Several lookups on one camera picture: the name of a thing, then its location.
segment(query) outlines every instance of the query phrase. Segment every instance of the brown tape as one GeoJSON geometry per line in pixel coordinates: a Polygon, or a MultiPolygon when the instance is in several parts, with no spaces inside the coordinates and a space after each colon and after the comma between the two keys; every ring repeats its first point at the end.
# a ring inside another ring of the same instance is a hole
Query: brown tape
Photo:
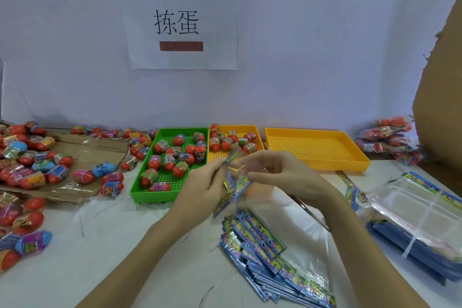
{"type": "Polygon", "coordinates": [[[203,42],[159,42],[160,51],[204,51],[203,42]]]}

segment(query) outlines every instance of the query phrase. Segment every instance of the yellow tray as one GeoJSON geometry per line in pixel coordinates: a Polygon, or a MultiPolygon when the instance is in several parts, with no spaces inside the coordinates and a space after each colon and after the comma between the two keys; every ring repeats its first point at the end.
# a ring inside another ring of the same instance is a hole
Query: yellow tray
{"type": "MultiPolygon", "coordinates": [[[[221,132],[228,134],[230,130],[235,130],[238,137],[243,137],[247,133],[255,133],[257,135],[257,140],[254,143],[258,147],[258,150],[265,149],[262,143],[262,138],[258,132],[256,125],[220,125],[221,132]]],[[[209,149],[207,153],[207,163],[209,163],[211,160],[218,156],[228,157],[229,154],[229,151],[220,150],[218,152],[214,152],[211,149],[209,149]]]]}
{"type": "Polygon", "coordinates": [[[343,132],[266,128],[270,150],[290,151],[314,169],[364,172],[371,161],[343,132]]]}

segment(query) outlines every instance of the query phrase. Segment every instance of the table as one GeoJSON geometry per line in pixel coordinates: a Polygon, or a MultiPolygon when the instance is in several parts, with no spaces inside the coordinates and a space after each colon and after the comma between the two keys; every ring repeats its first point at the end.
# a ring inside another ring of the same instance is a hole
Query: table
{"type": "MultiPolygon", "coordinates": [[[[405,167],[394,160],[372,161],[365,173],[347,173],[360,188],[370,190],[414,170],[437,186],[441,183],[418,167],[405,167]]],[[[136,205],[127,192],[137,169],[125,175],[125,190],[117,199],[96,197],[83,205],[51,204],[45,211],[43,228],[54,238],[38,255],[22,259],[0,276],[2,307],[74,307],[120,263],[158,221],[171,204],[136,205]]],[[[322,176],[342,193],[346,185],[332,171],[322,176]]],[[[245,279],[219,248],[221,218],[210,217],[183,236],[162,258],[134,307],[271,307],[262,303],[245,279]]],[[[462,284],[442,287],[394,248],[379,243],[391,263],[431,307],[460,307],[462,284]]],[[[329,260],[334,293],[339,308],[357,307],[351,284],[335,244],[329,240],[329,260]]],[[[300,307],[280,300],[279,308],[300,307]]]]}

